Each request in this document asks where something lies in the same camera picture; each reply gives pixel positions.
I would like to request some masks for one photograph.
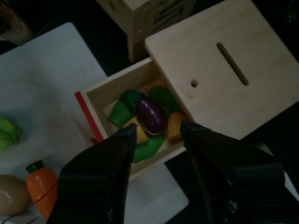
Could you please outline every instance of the red drawer edge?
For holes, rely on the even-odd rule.
[[[75,96],[76,96],[76,99],[78,99],[78,102],[79,102],[79,105],[80,105],[80,108],[82,108],[82,111],[87,117],[87,120],[88,120],[88,125],[94,131],[94,134],[95,134],[95,137],[98,139],[99,142],[102,142],[104,140],[102,134],[100,134],[100,131],[99,131],[99,126],[96,125],[96,122],[94,120],[94,117],[90,113],[90,108],[88,108],[88,105],[83,99],[83,96],[82,96],[82,93],[80,92],[76,92],[75,93]]]

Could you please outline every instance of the toy vegetable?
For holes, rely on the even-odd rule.
[[[127,121],[135,116],[134,112],[127,108],[127,104],[123,101],[118,101],[111,113],[108,115],[108,120],[122,128]]]
[[[136,125],[136,143],[140,144],[143,142],[146,142],[148,140],[146,131],[143,126],[140,125],[136,117],[134,116],[134,118],[126,123],[124,127],[128,126],[131,123],[134,123]]]
[[[156,102],[135,90],[128,90],[120,98],[128,109],[136,113],[136,118],[144,126],[144,130],[151,135],[159,135],[167,128],[167,114]]]
[[[50,168],[43,167],[43,161],[25,167],[31,173],[25,180],[25,186],[36,209],[46,219],[50,218],[58,199],[58,177]]]
[[[16,215],[29,205],[31,198],[24,182],[12,175],[0,175],[0,214]]]
[[[148,159],[160,149],[164,142],[164,136],[150,136],[144,143],[135,148],[135,163]]]
[[[164,87],[152,87],[148,91],[150,98],[159,104],[167,115],[172,112],[182,111],[180,106],[174,99],[174,95]]]
[[[171,143],[175,143],[182,140],[180,127],[183,120],[188,121],[186,115],[182,112],[172,112],[170,114],[168,127],[166,133]]]
[[[0,117],[0,151],[17,144],[17,137],[21,132],[21,128]]]

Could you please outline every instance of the green cabbage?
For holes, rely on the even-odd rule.
[[[0,117],[0,151],[19,143],[17,137],[21,133],[21,128]]]

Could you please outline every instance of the dark background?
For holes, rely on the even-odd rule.
[[[15,12],[29,25],[38,37],[66,22],[72,22],[79,30],[98,63],[107,75],[112,75],[132,65],[127,57],[127,35],[118,27],[95,0],[5,0]],[[192,14],[206,10],[220,1],[199,0]],[[266,20],[299,61],[299,19],[287,22],[286,12],[290,1],[255,0]],[[0,41],[0,54],[15,48]],[[299,105],[298,103],[243,140],[251,144],[264,142],[280,160],[299,192]],[[170,220],[171,223],[206,223],[202,193],[196,185],[192,165],[186,152],[167,163],[172,175],[190,199],[187,208]]]

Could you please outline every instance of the toy carrot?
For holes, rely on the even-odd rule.
[[[39,160],[25,167],[31,173],[25,179],[25,186],[36,209],[46,219],[50,219],[58,199],[58,177],[54,171],[43,167]]]

